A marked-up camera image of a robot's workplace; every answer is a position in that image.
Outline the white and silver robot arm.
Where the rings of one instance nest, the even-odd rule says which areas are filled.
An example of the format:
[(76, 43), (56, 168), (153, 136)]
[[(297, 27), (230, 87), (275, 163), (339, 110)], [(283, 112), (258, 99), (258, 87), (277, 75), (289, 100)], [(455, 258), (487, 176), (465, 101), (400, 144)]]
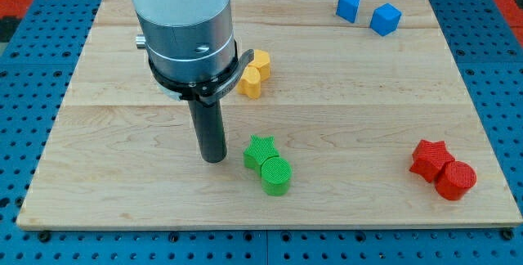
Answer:
[(158, 74), (179, 83), (207, 81), (236, 55), (230, 0), (132, 0)]

